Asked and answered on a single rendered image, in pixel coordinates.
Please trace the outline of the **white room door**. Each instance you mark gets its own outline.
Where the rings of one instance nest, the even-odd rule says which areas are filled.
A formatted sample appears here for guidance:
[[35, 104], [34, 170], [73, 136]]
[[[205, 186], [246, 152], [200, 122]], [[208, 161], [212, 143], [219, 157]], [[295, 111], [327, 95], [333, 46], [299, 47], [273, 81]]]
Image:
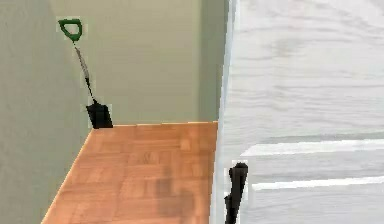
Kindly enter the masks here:
[[209, 224], [384, 224], [384, 0], [227, 0]]

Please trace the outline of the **green handled black shovel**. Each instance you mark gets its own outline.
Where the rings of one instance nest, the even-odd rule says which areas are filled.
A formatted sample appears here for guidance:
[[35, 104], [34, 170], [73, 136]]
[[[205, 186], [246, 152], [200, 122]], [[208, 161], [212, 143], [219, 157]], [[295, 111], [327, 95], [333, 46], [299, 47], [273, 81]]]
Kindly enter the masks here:
[[[90, 83], [90, 74], [86, 65], [84, 58], [81, 55], [80, 49], [76, 46], [76, 43], [80, 40], [83, 34], [83, 26], [82, 22], [78, 18], [73, 19], [61, 19], [58, 21], [61, 31], [64, 35], [69, 38], [74, 46], [76, 54], [78, 56], [81, 69], [84, 74], [84, 80], [87, 85], [89, 95], [92, 98], [92, 104], [86, 106], [86, 110], [92, 124], [93, 129], [101, 129], [101, 128], [112, 128], [113, 122], [110, 116], [109, 108], [107, 105], [100, 104], [93, 95], [91, 83]], [[78, 27], [77, 33], [71, 33], [66, 25], [76, 25]]]

